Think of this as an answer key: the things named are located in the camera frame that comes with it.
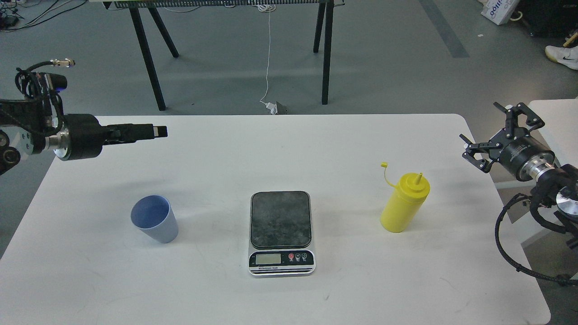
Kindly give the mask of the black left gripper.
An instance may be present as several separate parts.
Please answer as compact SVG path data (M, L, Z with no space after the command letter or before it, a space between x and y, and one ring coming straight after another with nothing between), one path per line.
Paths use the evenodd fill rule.
M83 160L99 156L106 144L132 144L139 140L165 138L166 126L153 124L112 124L102 126L90 114L67 114L61 129L59 147L54 149L62 161Z

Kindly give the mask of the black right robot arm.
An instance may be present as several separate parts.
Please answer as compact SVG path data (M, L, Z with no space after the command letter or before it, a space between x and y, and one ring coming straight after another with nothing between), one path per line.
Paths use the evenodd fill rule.
M555 153L533 138L532 131L544 127L545 122L528 105L521 102L504 107L494 102L494 107L504 113L504 126L486 142L474 143L460 135L465 143L462 157L483 173L489 173L493 164L498 163L516 180L536 183L530 194L518 193L502 208L494 227L497 248L517 272L561 286L576 286L575 279L543 275L524 267L512 259L500 243L500 224L506 213L512 206L526 201L537 224L558 234L571 234L566 245L577 251L578 172L570 164L556 165Z

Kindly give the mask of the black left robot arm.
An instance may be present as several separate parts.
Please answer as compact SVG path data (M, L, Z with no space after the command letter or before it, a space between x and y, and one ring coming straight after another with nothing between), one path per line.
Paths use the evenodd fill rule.
M153 124L101 125L91 114L65 114L60 93L68 86L61 74L39 72L43 66L70 68L71 58L38 62L26 69L17 68L14 82L21 100L2 99L2 127L23 130L28 155L52 150L62 161L95 158L107 145L132 144L139 140L165 138L165 126Z

